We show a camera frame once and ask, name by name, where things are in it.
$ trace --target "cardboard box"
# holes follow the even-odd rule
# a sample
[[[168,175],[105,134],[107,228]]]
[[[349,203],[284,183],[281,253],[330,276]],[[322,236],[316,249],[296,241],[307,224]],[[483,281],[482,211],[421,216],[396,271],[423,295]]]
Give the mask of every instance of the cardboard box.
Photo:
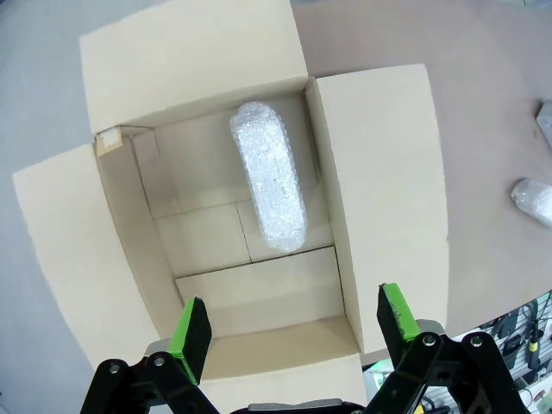
[[[310,78],[281,0],[172,1],[80,46],[96,141],[14,181],[93,366],[137,361],[172,334],[180,292],[200,293],[216,337],[202,387],[219,410],[363,403],[359,353],[385,347],[379,284],[399,283],[416,317],[444,326],[446,196],[422,65]],[[290,131],[309,221],[296,255],[268,249],[253,216],[228,128],[251,100]]]

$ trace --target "green strip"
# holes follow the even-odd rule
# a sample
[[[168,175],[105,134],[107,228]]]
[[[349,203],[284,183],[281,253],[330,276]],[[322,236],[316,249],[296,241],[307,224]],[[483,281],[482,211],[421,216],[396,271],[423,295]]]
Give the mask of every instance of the green strip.
[[[392,307],[395,320],[397,321],[403,339],[405,341],[411,341],[421,332],[420,328],[417,326],[416,319],[414,319],[412,315],[411,308],[409,308],[406,303],[403,293],[396,283],[386,284],[383,286],[383,289]]]
[[[188,334],[188,328],[190,327],[191,312],[193,311],[194,303],[195,303],[195,299],[188,300],[185,303],[184,309],[182,310],[182,316],[180,317],[180,320],[179,320],[179,326],[177,326],[176,330],[174,331],[174,335],[172,336],[171,343],[169,343],[167,352],[171,354],[174,358],[182,362],[184,370],[188,375],[188,379],[193,385],[196,386],[198,382],[196,381],[196,377],[194,376],[193,372],[188,366],[188,361],[184,356],[186,336]]]

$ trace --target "bolt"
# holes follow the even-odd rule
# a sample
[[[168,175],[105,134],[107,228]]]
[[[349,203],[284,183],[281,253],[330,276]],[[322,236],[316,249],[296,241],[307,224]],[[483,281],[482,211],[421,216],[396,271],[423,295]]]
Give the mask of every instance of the bolt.
[[[423,337],[422,340],[423,345],[425,345],[426,347],[432,347],[433,345],[435,345],[435,342],[435,337],[432,335],[426,335]]]
[[[479,348],[483,345],[483,340],[479,336],[472,336],[472,339],[469,340],[469,343],[472,344],[472,347]]]

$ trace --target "brown table surface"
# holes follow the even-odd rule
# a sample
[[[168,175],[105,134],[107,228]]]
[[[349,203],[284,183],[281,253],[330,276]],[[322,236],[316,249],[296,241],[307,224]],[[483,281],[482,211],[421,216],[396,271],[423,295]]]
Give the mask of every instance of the brown table surface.
[[[341,0],[299,5],[294,14],[313,76],[428,68],[448,198],[449,334],[552,289],[552,230],[510,199],[522,178],[552,184],[552,150],[535,122],[542,100],[552,99],[552,9]]]

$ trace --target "bubble-wrapped object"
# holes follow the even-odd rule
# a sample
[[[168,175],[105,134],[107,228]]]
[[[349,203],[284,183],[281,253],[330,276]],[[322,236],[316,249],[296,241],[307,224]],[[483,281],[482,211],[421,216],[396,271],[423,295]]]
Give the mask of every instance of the bubble-wrapped object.
[[[521,211],[552,228],[552,186],[524,179],[514,187],[511,197]]]
[[[285,125],[262,102],[242,105],[230,129],[245,167],[260,230],[268,246],[292,252],[307,231],[303,197]]]

